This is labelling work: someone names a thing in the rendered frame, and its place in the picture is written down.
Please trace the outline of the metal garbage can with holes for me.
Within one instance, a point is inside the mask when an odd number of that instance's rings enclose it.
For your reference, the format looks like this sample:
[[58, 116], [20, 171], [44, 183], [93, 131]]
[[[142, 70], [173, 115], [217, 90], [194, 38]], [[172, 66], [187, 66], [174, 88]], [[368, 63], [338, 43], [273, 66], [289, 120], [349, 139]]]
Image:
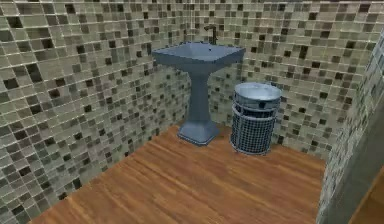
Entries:
[[269, 152], [280, 100], [281, 90], [271, 84], [245, 82], [235, 86], [230, 143], [237, 152]]

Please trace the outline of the dark bronze faucet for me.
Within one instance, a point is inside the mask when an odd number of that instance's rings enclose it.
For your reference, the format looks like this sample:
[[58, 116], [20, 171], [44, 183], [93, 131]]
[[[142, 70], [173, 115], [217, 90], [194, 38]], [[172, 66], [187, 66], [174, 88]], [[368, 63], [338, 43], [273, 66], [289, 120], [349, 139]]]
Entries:
[[204, 30], [205, 31], [208, 31], [208, 30], [212, 31], [212, 37], [209, 40], [209, 43], [212, 45], [216, 45], [217, 40], [218, 40], [217, 39], [217, 27], [216, 27], [216, 25], [214, 25], [214, 24], [206, 25], [206, 26], [204, 26]]

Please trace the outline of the grey pedestal sink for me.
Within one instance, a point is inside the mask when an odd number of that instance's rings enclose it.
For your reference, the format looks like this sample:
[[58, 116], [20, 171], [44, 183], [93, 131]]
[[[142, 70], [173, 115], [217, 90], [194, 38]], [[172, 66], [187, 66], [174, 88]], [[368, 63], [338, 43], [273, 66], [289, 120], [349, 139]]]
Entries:
[[211, 73], [241, 62], [244, 53], [241, 47], [204, 42], [186, 42], [152, 51], [158, 64], [187, 72], [191, 80], [187, 117], [177, 133], [181, 139], [205, 146], [218, 135], [210, 117], [207, 82]]

